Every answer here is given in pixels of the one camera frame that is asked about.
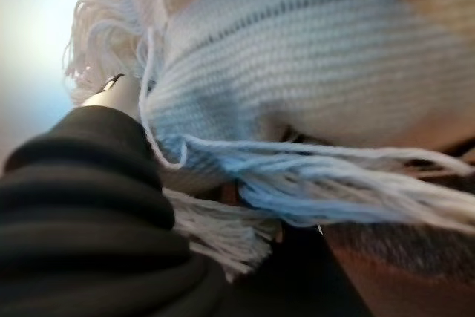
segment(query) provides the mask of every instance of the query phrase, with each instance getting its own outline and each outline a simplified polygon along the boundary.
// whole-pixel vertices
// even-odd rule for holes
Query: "knit fabric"
[[[471,172],[420,149],[475,135],[475,0],[82,0],[71,50],[77,102],[116,73],[143,78],[171,189],[237,178],[263,217],[295,225],[473,229],[474,196],[393,171]],[[277,144],[290,129],[340,148]]]

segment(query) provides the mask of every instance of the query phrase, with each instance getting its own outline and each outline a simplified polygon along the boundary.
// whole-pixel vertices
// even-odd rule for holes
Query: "person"
[[[222,309],[229,285],[220,265],[172,231],[173,209],[135,120],[131,83],[114,77],[8,159],[0,180],[0,317],[242,316],[236,304]],[[313,250],[304,247],[307,257],[286,264],[315,270]],[[284,290],[294,301],[288,313],[302,305],[292,291],[321,283],[313,272],[295,271],[284,282],[295,284]],[[270,311],[273,302],[261,296]],[[361,304],[351,298],[349,306]]]

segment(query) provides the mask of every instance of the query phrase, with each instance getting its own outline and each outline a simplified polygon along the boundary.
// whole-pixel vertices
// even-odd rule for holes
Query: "loose yarn strand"
[[[178,163],[171,163],[169,162],[165,156],[163,155],[160,147],[155,140],[154,133],[151,130],[150,121],[148,120],[148,116],[145,110],[145,102],[147,100],[148,94],[148,86],[152,80],[152,71],[154,68],[154,57],[155,57],[155,41],[154,41],[154,29],[150,27],[147,31],[147,43],[148,43],[148,51],[147,51],[147,62],[145,65],[145,70],[143,72],[142,78],[142,87],[140,89],[139,94],[139,116],[140,121],[142,123],[143,130],[147,137],[147,141],[150,143],[150,146],[155,153],[158,161],[160,162],[163,167],[170,170],[179,170],[181,169],[186,162],[186,158],[188,156],[188,149],[186,147],[186,143],[183,141],[181,146],[181,155],[180,155],[180,162]]]
[[[298,143],[213,142],[186,137],[209,152],[243,185],[240,196],[256,209],[294,226],[355,221],[427,223],[474,233],[475,196],[422,182],[361,160],[428,160],[457,174],[468,164],[411,148],[354,149]]]

